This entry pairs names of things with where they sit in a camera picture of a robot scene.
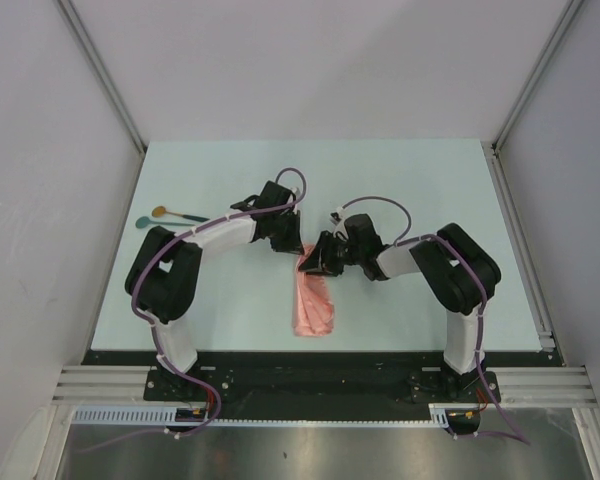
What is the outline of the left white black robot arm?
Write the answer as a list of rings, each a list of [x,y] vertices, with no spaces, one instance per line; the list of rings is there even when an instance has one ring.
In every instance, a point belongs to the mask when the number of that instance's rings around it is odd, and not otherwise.
[[[132,312],[148,322],[166,387],[177,398],[194,397],[198,353],[186,332],[202,263],[241,245],[267,239],[273,251],[302,255],[300,212],[304,194],[268,181],[258,195],[235,203],[223,216],[176,234],[154,227],[146,234],[125,280]]]

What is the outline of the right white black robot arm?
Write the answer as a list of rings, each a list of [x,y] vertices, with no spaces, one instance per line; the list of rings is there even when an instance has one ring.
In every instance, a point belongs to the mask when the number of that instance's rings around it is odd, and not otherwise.
[[[482,366],[484,310],[502,278],[501,270],[456,223],[434,234],[389,245],[381,240],[371,217],[335,217],[335,228],[323,231],[299,271],[337,277],[346,266],[358,266],[370,281],[387,281],[420,273],[447,311],[443,393],[464,401],[477,389],[474,374]]]

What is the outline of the pink satin napkin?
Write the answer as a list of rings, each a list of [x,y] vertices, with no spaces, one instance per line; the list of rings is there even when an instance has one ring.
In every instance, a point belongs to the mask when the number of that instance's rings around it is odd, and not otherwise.
[[[298,337],[324,337],[334,329],[335,307],[324,277],[299,270],[315,245],[304,244],[305,253],[296,262],[292,328]]]

